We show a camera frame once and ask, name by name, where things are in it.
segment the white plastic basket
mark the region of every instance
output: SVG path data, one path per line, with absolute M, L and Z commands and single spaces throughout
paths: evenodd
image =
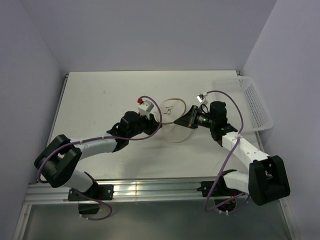
M 262 98 L 261 92 L 251 77 L 215 78 L 212 81 L 212 90 L 223 91 L 236 102 L 243 116 L 243 133 L 262 131 L 273 127 L 274 121 Z M 215 92 L 208 95 L 208 100 L 225 102 L 228 122 L 236 129 L 240 129 L 241 120 L 239 113 L 227 96 Z

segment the purple cable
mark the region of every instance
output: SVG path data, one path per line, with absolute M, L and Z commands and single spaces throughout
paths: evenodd
M 223 92 L 223 91 L 211 90 L 211 91 L 208 91 L 208 92 L 207 92 L 207 94 L 210 94 L 210 93 L 220 93 L 220 94 L 223 94 L 223 95 L 227 96 L 227 97 L 231 100 L 231 102 L 234 104 L 234 106 L 235 106 L 235 108 L 237 109 L 237 111 L 238 111 L 238 113 L 239 113 L 239 116 L 240 116 L 241 127 L 240 127 L 240 130 L 238 131 L 238 134 L 241 134 L 242 130 L 244 129 L 244 118 L 243 118 L 243 116 L 242 116 L 242 114 L 241 114 L 241 112 L 240 112 L 240 109 L 239 109 L 238 105 L 236 104 L 236 102 L 231 98 L 230 95 L 228 95 L 227 93 L 225 93 L 225 92 Z M 217 205 L 215 205 L 215 206 L 213 206 L 213 207 L 208 208 L 208 203 L 209 203 L 209 199 L 210 199 L 210 197 L 211 197 L 211 194 L 213 193 L 213 191 L 214 191 L 214 189 L 215 189 L 215 187 L 216 187 L 216 185 L 217 185 L 217 183 L 218 183 L 218 180 L 219 180 L 219 178 L 222 176 L 222 173 L 223 173 L 223 171 L 224 171 L 224 169 L 225 169 L 225 167 L 226 167 L 226 165 L 227 165 L 227 162 L 229 161 L 231 155 L 232 155 L 233 152 L 235 151 L 235 149 L 236 149 L 236 147 L 238 146 L 239 142 L 240 142 L 240 138 L 237 137 L 236 143 L 234 144 L 233 148 L 231 149 L 231 151 L 230 151 L 230 152 L 228 153 L 228 155 L 226 156 L 226 158 L 225 158 L 225 160 L 224 160 L 224 162 L 223 162 L 223 164 L 222 164 L 222 167 L 221 167 L 218 175 L 216 176 L 216 179 L 214 180 L 214 182 L 213 182 L 213 184 L 212 184 L 212 186 L 211 186 L 211 188 L 210 188 L 210 191 L 209 191 L 208 196 L 206 197 L 205 203 L 204 203 L 204 210 L 205 210 L 206 212 L 209 212 L 209 211 L 212 211 L 212 210 L 214 210 L 214 209 L 217 209 L 218 207 L 222 206 L 223 204 L 226 204 L 226 203 L 228 203 L 228 202 L 230 202 L 230 201 L 232 201 L 232 200 L 234 200 L 234 199 L 236 199 L 236 198 L 238 198 L 238 197 L 240 197 L 240 196 L 242 196 L 242 195 L 245 194 L 244 192 L 242 192 L 242 193 L 240 193 L 240 194 L 238 194 L 238 195 L 236 195 L 236 196 L 234 196 L 234 197 L 231 197 L 231 198 L 229 198 L 229 199 L 227 199 L 227 200 L 225 200 L 225 201 L 223 201 L 223 202 L 221 202 L 221 203 L 219 203 L 219 204 L 217 204 Z M 236 212 L 237 210 L 243 208 L 243 206 L 246 204 L 246 202 L 249 200 L 249 198 L 250 198 L 250 195 L 246 198 L 246 200 L 244 201 L 244 203 L 243 203 L 240 207 L 238 207 L 237 209 L 235 209 L 235 210 L 233 210 L 233 211 L 230 211 L 230 212 L 228 212 L 228 213 L 234 213 L 234 212 Z
M 71 145 L 77 145 L 77 144 L 80 144 L 80 143 L 89 143 L 89 142 L 93 142 L 93 141 L 97 141 L 97 140 L 104 140 L 104 139 L 121 139 L 121 140 L 128 140 L 128 141 L 140 141 L 140 140 L 146 140 L 146 139 L 149 139 L 151 138 L 153 135 L 155 135 L 159 129 L 161 128 L 161 124 L 162 124 L 162 113 L 161 113 L 161 110 L 160 110 L 160 107 L 159 105 L 156 103 L 155 100 L 153 100 L 151 97 L 149 96 L 141 96 L 139 97 L 139 99 L 149 99 L 150 101 L 152 101 L 155 105 L 155 107 L 157 108 L 158 112 L 159 112 L 159 116 L 160 116 L 160 120 L 159 120 L 159 125 L 158 127 L 156 128 L 156 130 L 149 136 L 145 136 L 145 137 L 141 137 L 141 138 L 128 138 L 128 137 L 120 137 L 120 136 L 106 136 L 106 137 L 102 137 L 102 136 L 98 136 L 98 137 L 93 137 L 93 138 L 88 138 L 88 139 L 84 139 L 82 142 L 80 141 L 74 141 L 74 142 L 69 142 L 65 145 L 62 145 L 60 147 L 58 147 L 56 150 L 54 150 L 51 154 L 49 154 L 49 156 L 43 161 L 43 163 L 41 164 L 41 166 L 39 167 L 39 170 L 38 170 L 38 173 L 37 173 L 37 179 L 40 183 L 42 184 L 46 184 L 48 183 L 47 181 L 43 181 L 41 180 L 41 172 L 43 171 L 46 163 L 56 154 L 58 154 L 62 149 L 68 147 L 68 146 L 71 146 Z M 79 196 L 85 198 L 85 199 L 88 199 L 88 200 L 91 200 L 91 201 L 95 201 L 95 202 L 98 202 L 100 204 L 104 204 L 104 205 L 107 205 L 109 208 L 110 208 L 110 213 L 106 216 L 106 217 L 101 217 L 101 218 L 88 218 L 90 220 L 102 220 L 102 219 L 106 219 L 110 216 L 111 212 L 112 212 L 112 207 L 103 202 L 103 201 L 100 201 L 100 200 L 96 200 L 96 199 L 93 199 L 93 198 L 89 198 L 89 197 L 86 197 L 84 196 L 83 194 L 79 194 Z

